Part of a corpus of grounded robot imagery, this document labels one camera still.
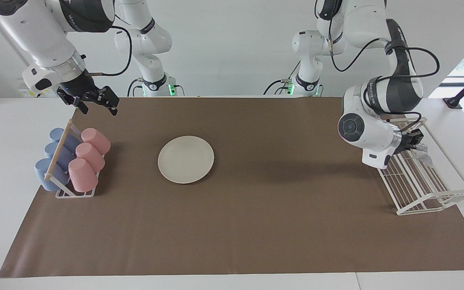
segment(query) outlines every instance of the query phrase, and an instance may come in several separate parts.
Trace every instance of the dish rack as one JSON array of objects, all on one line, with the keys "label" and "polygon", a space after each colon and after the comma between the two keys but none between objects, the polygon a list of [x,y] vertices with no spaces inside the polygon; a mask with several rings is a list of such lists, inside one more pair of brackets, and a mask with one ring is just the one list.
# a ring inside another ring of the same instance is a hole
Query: dish rack
[{"label": "dish rack", "polygon": [[[389,122],[399,128],[410,125],[414,119],[392,119]],[[408,130],[424,125],[424,118]],[[396,214],[412,215],[443,211],[464,200],[464,189],[449,191],[436,170],[413,157],[410,151],[392,156],[386,169],[379,174],[397,208]]]},{"label": "dish rack", "polygon": [[[78,128],[73,124],[73,120],[70,119],[66,125],[66,128],[64,129],[64,132],[58,142],[58,147],[57,150],[55,150],[55,154],[53,154],[53,158],[51,158],[50,166],[48,167],[48,171],[46,174],[44,174],[44,180],[46,181],[52,181],[54,184],[56,184],[60,189],[57,190],[55,197],[58,199],[72,199],[72,198],[90,198],[94,196],[94,193],[96,191],[96,187],[92,189],[91,191],[87,191],[85,193],[79,193],[74,190],[70,178],[68,180],[68,183],[66,185],[63,185],[57,178],[53,176],[53,170],[55,168],[55,164],[57,163],[58,157],[60,156],[60,149],[62,146],[64,146],[64,143],[66,142],[66,139],[68,137],[68,134],[73,134],[76,138],[81,140],[81,132],[78,130]],[[96,177],[99,179],[99,171],[96,172]]]}]

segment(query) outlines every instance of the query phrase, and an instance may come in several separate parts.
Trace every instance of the cup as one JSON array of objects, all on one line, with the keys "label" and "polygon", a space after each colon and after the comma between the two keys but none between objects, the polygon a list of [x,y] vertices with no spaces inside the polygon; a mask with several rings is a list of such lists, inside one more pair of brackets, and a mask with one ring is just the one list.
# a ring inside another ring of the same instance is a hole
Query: cup
[{"label": "cup", "polygon": [[91,143],[82,143],[76,147],[76,156],[85,159],[94,172],[98,172],[105,166],[105,160],[96,147]]},{"label": "cup", "polygon": [[95,128],[87,128],[83,130],[83,132],[81,132],[81,139],[96,147],[96,149],[100,152],[100,155],[105,155],[110,150],[110,141]]},{"label": "cup", "polygon": [[[37,177],[39,178],[42,187],[44,187],[46,191],[57,191],[60,188],[54,184],[53,181],[44,180],[44,175],[46,172],[48,172],[50,163],[51,159],[49,158],[39,160],[37,163],[35,163],[35,173],[37,173]],[[57,178],[63,185],[66,185],[69,181],[69,176],[63,171],[59,164],[55,164],[52,175]]]},{"label": "cup", "polygon": [[76,158],[69,163],[69,176],[72,186],[79,193],[86,193],[96,188],[98,177],[91,165],[83,158]]},{"label": "cup", "polygon": [[[64,130],[62,128],[54,128],[50,132],[50,139],[52,142],[59,142]],[[81,141],[76,138],[73,134],[68,134],[64,147],[66,147],[72,154],[76,151],[76,146],[80,145]]]},{"label": "cup", "polygon": [[[49,143],[44,148],[44,154],[46,158],[53,159],[55,150],[57,150],[58,142]],[[60,165],[63,171],[68,171],[69,163],[76,158],[66,147],[62,146],[60,154],[57,159],[57,164]]]}]

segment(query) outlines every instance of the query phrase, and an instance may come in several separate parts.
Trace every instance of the white table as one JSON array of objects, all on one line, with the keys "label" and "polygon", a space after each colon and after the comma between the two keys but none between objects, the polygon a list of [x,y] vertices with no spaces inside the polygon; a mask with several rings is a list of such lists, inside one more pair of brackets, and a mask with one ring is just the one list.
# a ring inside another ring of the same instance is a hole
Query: white table
[{"label": "white table", "polygon": [[[429,120],[431,134],[464,178],[464,114],[446,109],[438,99],[424,100],[419,109]],[[64,127],[73,112],[59,99],[0,99],[0,267],[39,186],[33,165],[43,158],[48,133]],[[449,132],[451,123],[459,123],[463,130]],[[429,150],[447,185],[462,189],[464,181],[442,151],[435,145]],[[9,173],[7,178],[2,178],[4,172]],[[464,202],[460,209],[464,215]],[[464,271],[0,279],[0,289],[44,288],[444,290],[464,288]]]}]

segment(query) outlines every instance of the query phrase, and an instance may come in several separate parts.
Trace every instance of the blue cup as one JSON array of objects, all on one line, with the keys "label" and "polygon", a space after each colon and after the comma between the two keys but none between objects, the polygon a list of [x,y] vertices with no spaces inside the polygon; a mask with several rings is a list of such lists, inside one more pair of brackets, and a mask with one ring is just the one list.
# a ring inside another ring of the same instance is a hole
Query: blue cup
[{"label": "blue cup", "polygon": [[[35,163],[35,173],[37,173],[37,177],[39,178],[42,187],[44,187],[46,191],[57,191],[60,188],[54,184],[53,181],[44,180],[44,174],[48,172],[50,163],[51,159],[49,158],[39,160],[37,163]],[[66,185],[69,181],[68,175],[62,170],[59,164],[55,164],[55,169],[53,169],[53,176],[57,178],[63,185]]]},{"label": "blue cup", "polygon": [[[55,150],[57,150],[58,142],[49,143],[44,148],[44,154],[46,158],[53,159],[53,155],[55,154]],[[63,171],[68,171],[69,163],[75,160],[75,156],[64,146],[60,149],[60,154],[57,159],[57,164],[60,165]]]},{"label": "blue cup", "polygon": [[[54,128],[50,132],[50,139],[52,142],[59,142],[64,130],[62,128]],[[66,147],[72,154],[76,152],[76,147],[81,144],[81,141],[73,134],[68,134],[64,147]]]}]

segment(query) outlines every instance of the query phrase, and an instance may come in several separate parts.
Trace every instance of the black circular cap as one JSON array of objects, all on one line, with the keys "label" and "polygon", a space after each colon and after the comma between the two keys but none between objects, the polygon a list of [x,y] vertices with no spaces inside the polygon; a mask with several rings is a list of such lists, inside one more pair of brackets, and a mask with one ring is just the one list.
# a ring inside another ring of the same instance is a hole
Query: black circular cap
[{"label": "black circular cap", "polygon": [[338,131],[345,140],[355,142],[361,139],[365,131],[365,122],[358,114],[349,113],[339,120]]}]

